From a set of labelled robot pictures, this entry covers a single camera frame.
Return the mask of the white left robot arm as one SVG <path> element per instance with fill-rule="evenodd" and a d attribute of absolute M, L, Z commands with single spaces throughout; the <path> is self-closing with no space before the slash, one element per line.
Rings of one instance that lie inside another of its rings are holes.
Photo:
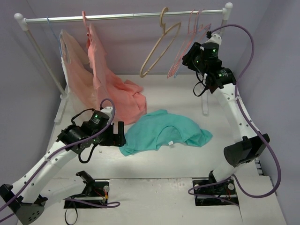
<path fill-rule="evenodd" d="M 126 143 L 124 122 L 118 122 L 114 133 L 112 107 L 94 110 L 92 117 L 81 126 L 73 123 L 63 129 L 47 153 L 18 181 L 0 187 L 5 202 L 1 210 L 10 208 L 23 225 L 36 221 L 52 205 L 74 195 L 90 196 L 95 189 L 95 179 L 80 171 L 61 182 L 53 177 L 85 149 L 97 146 L 121 147 Z"/>

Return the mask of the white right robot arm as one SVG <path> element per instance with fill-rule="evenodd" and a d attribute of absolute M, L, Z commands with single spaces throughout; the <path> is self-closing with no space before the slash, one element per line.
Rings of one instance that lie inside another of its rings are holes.
<path fill-rule="evenodd" d="M 205 90 L 209 90 L 221 105 L 230 125 L 234 143 L 224 147 L 223 162 L 209 174 L 207 187 L 220 192 L 224 179 L 236 173 L 243 165 L 261 155 L 266 145 L 252 129 L 242 100 L 235 94 L 236 79 L 232 71 L 222 66 L 218 58 L 219 44 L 194 42 L 182 58 L 182 64 L 196 72 Z"/>

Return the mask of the teal t shirt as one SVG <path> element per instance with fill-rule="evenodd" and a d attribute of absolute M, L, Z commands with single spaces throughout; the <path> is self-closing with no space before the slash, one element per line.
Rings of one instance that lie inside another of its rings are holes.
<path fill-rule="evenodd" d="M 124 156 L 164 145 L 181 143 L 192 147 L 206 145 L 213 135 L 188 117 L 157 110 L 142 116 L 125 134 L 126 144 L 119 147 Z"/>

